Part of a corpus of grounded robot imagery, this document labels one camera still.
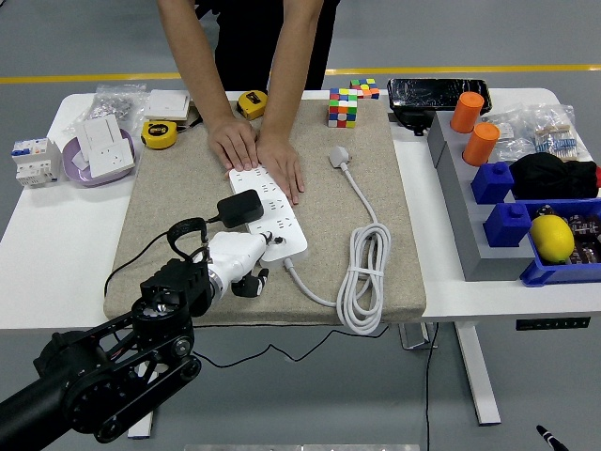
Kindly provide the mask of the person's left hand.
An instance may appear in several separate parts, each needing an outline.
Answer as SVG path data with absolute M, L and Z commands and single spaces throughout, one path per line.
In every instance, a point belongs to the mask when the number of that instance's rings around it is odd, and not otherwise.
M 261 164 L 282 189 L 292 206 L 305 191 L 301 161 L 289 139 L 277 133 L 261 132 L 255 142 L 256 162 Z

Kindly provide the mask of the person's right hand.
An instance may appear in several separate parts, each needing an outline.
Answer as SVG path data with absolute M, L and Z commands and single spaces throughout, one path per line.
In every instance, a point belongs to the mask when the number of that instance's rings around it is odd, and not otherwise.
M 258 166 L 256 132 L 245 119 L 220 117 L 207 125 L 208 146 L 227 170 L 250 170 Z

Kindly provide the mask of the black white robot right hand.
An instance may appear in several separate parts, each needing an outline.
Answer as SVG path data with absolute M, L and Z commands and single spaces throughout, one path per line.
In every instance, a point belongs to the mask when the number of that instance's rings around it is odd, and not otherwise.
M 541 435 L 541 437 L 545 440 L 545 442 L 550 446 L 550 448 L 554 451 L 565 451 L 566 447 L 546 428 L 542 425 L 537 425 L 536 430 Z

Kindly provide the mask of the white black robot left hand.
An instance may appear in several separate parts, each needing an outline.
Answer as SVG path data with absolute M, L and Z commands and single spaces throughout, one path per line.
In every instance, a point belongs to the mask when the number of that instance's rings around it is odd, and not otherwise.
M 208 246 L 212 300 L 219 301 L 229 289 L 238 297 L 258 297 L 267 284 L 269 270 L 263 269 L 258 275 L 252 275 L 253 268 L 272 242 L 280 244 L 282 241 L 281 237 L 275 238 L 271 232 L 258 235 L 218 232 Z

